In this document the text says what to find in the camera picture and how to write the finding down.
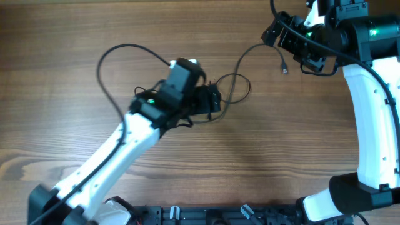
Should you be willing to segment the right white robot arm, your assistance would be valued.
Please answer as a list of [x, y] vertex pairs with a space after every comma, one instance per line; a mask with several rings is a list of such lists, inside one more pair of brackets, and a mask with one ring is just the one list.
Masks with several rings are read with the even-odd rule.
[[306, 19], [274, 11], [264, 44], [290, 52], [304, 74], [335, 57], [349, 87], [359, 146], [356, 172], [296, 201], [294, 224], [344, 224], [399, 203], [399, 17], [372, 16], [365, 1], [308, 1]]

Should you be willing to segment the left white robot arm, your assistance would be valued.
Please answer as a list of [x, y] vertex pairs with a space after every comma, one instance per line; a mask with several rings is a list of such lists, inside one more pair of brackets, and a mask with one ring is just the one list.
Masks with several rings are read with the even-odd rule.
[[159, 90], [139, 93], [121, 123], [99, 149], [76, 171], [52, 189], [37, 186], [29, 195], [28, 224], [128, 224], [134, 219], [128, 207], [106, 194], [145, 151], [166, 131], [190, 127], [190, 116], [211, 110], [205, 72], [195, 59], [169, 63], [170, 73]]

